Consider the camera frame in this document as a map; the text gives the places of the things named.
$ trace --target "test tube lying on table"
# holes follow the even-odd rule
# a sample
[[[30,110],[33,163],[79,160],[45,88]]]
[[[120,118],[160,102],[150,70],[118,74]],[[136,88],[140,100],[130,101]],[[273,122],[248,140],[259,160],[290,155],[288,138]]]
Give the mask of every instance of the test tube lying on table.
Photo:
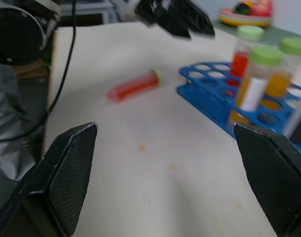
[[[107,98],[112,102],[120,102],[144,91],[157,88],[161,86],[163,82],[162,72],[151,70],[148,74],[131,79],[111,88],[107,92]]]

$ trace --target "table surface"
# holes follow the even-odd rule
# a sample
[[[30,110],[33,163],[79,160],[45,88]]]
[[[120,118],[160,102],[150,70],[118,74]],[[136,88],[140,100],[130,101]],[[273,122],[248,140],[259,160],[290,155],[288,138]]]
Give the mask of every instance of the table surface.
[[[49,101],[72,36],[57,34]],[[159,27],[122,23],[77,29],[62,96],[49,118],[45,149],[73,126],[95,121],[88,193],[75,237],[275,237],[246,178],[234,139],[175,92],[178,68],[230,61],[236,37],[171,37]],[[166,84],[119,104],[113,84],[161,69]]]

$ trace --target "blue test tube rack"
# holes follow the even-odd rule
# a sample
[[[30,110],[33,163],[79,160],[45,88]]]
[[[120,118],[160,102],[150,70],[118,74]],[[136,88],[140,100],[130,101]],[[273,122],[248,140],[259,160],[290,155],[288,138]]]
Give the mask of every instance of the blue test tube rack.
[[[289,92],[282,99],[265,95],[262,101],[277,103],[279,106],[277,110],[268,109],[260,104],[255,112],[242,111],[234,104],[241,78],[230,75],[230,66],[231,63],[227,62],[203,62],[181,68],[179,73],[186,79],[186,84],[177,87],[177,93],[233,138],[235,138],[233,132],[227,127],[231,110],[238,111],[253,125],[281,133],[294,110],[287,101],[299,101],[301,98]],[[301,90],[300,86],[294,84],[291,87]],[[301,151],[300,144],[294,145]]]

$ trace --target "wall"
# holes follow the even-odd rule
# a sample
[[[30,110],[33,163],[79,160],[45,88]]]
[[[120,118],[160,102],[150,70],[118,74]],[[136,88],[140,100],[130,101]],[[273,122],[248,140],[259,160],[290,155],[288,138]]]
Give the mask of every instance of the wall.
[[[218,18],[222,7],[234,7],[239,0],[192,0],[211,18]],[[275,0],[273,25],[301,35],[301,0]]]

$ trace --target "test tube with red liquid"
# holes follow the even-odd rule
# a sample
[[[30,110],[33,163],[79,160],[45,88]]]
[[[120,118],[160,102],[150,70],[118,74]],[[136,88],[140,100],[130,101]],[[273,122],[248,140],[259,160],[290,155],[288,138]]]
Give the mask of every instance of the test tube with red liquid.
[[[111,88],[107,92],[107,98],[112,102],[120,102],[128,97],[157,88],[162,84],[162,73],[158,70],[151,70],[148,74],[126,81]]]
[[[233,77],[243,77],[248,64],[248,57],[253,46],[263,36],[264,30],[258,26],[239,26],[238,40],[236,42],[233,62],[230,75]]]

